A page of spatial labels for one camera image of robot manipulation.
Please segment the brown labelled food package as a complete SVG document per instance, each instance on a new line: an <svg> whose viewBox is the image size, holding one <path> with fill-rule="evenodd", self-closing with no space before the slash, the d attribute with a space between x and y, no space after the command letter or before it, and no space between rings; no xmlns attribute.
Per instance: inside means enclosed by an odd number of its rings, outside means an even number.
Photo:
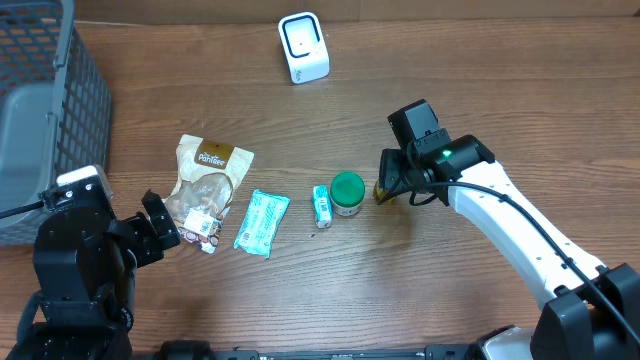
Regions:
<svg viewBox="0 0 640 360"><path fill-rule="evenodd" d="M215 252L233 196L254 160L248 150L184 134L176 148L177 181L164 199L180 238Z"/></svg>

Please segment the teal tissue pack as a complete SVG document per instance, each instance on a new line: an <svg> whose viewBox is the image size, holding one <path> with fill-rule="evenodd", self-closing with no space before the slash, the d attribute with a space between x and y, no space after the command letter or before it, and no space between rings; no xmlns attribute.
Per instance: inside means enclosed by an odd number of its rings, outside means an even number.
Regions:
<svg viewBox="0 0 640 360"><path fill-rule="evenodd" d="M317 185L312 190L312 204L316 226L320 229L328 228L332 224L332 208L328 188Z"/></svg>

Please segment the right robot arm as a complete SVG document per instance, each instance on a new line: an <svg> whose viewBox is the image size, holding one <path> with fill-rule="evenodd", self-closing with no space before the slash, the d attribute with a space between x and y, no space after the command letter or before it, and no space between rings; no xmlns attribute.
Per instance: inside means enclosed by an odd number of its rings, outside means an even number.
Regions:
<svg viewBox="0 0 640 360"><path fill-rule="evenodd" d="M375 194L439 200L475 225L527 285L540 309L533 329L509 325L468 345L426 348L452 359L637 359L639 274L610 268L555 227L473 135L451 139L425 100L388 117L399 144L381 154Z"/></svg>

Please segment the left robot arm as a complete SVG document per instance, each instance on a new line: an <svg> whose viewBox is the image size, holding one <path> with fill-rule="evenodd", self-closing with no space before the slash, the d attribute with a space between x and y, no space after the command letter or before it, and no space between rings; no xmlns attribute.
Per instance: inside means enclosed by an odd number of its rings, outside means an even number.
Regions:
<svg viewBox="0 0 640 360"><path fill-rule="evenodd" d="M24 308L11 359L129 359L136 272L180 239L160 196L119 220L102 190L53 205L39 228L33 266L40 288Z"/></svg>

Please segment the white green snack package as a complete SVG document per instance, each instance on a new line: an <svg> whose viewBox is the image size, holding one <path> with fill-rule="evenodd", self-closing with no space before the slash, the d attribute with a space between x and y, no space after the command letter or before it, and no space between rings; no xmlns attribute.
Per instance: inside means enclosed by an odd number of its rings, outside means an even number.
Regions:
<svg viewBox="0 0 640 360"><path fill-rule="evenodd" d="M287 197L256 189L235 239L234 248L242 248L246 253L269 258L278 227L289 204L290 199Z"/></svg>

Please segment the green lid white jar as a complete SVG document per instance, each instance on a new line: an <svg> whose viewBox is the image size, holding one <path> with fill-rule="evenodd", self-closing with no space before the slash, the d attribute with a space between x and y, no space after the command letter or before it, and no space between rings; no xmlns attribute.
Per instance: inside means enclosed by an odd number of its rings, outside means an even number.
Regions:
<svg viewBox="0 0 640 360"><path fill-rule="evenodd" d="M349 217L359 212L364 195L365 184L354 172L342 172L334 177L329 189L333 211L340 216Z"/></svg>

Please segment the yellow oil bottle silver cap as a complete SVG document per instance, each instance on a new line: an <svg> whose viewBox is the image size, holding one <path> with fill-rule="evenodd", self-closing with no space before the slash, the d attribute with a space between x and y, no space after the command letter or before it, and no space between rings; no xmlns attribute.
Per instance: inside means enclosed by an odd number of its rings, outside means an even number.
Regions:
<svg viewBox="0 0 640 360"><path fill-rule="evenodd" d="M389 188L383 188L380 181L377 181L373 188L373 198L377 205L389 194L395 191L396 186L392 184Z"/></svg>

